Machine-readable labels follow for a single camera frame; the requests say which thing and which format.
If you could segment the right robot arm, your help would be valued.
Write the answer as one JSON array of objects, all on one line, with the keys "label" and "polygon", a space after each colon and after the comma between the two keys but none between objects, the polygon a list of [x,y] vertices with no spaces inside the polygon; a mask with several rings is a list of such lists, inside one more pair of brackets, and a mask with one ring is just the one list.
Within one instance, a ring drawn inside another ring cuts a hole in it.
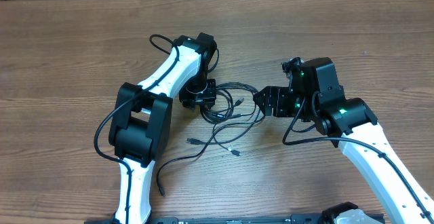
[{"label": "right robot arm", "polygon": [[328,57],[282,64],[286,87],[267,86],[253,97],[265,116],[313,122],[358,169],[392,223],[432,223],[433,199],[389,144],[378,118],[360,98],[347,99]]}]

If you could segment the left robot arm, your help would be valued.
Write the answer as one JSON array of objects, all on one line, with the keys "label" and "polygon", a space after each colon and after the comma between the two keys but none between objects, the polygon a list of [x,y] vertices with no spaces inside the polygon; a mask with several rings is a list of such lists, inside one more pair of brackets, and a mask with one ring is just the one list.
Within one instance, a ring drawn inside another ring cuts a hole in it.
[{"label": "left robot arm", "polygon": [[170,44],[168,58],[150,77],[124,83],[117,94],[108,142],[119,162],[121,189],[111,223],[148,221],[153,168],[168,142],[174,99],[189,109],[212,107],[216,100],[216,82],[208,79],[214,37],[181,35]]}]

